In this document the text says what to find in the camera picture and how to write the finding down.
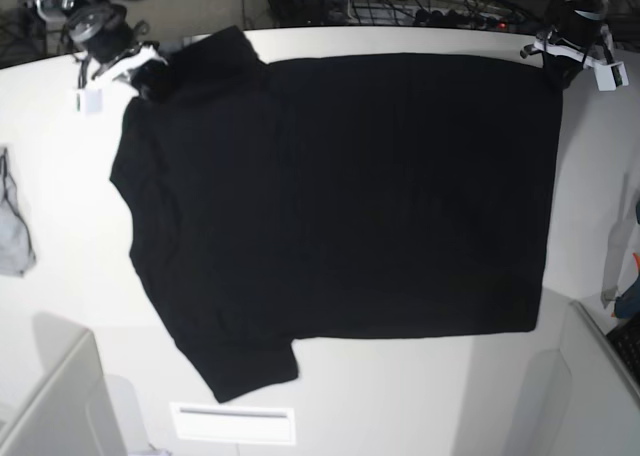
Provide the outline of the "black power strip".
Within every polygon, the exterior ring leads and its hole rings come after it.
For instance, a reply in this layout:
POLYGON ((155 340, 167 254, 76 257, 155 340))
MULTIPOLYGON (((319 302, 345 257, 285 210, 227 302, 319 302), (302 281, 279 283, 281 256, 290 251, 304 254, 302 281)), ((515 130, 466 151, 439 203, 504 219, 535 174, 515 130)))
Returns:
POLYGON ((493 15, 482 13, 458 12, 455 10, 424 10, 416 12, 413 27, 432 27, 444 29, 470 29, 480 31, 508 31, 509 23, 493 15))

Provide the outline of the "grey cloth at table edge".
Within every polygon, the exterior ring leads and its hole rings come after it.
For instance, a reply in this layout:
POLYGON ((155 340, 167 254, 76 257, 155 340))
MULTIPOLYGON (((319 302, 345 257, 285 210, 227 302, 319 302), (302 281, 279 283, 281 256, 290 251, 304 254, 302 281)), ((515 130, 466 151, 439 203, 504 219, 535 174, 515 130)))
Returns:
POLYGON ((28 226, 18 205, 8 149, 1 147, 1 274, 22 277, 36 264, 28 226))

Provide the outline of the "black T-shirt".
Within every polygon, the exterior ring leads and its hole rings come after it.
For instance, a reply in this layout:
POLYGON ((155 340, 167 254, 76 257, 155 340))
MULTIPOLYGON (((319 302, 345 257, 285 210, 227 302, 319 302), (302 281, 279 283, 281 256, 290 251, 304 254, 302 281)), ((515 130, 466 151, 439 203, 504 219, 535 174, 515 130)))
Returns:
POLYGON ((132 264, 219 402, 296 379, 296 340, 529 332, 562 91, 480 56, 262 62, 236 28, 136 97, 111 182, 132 264))

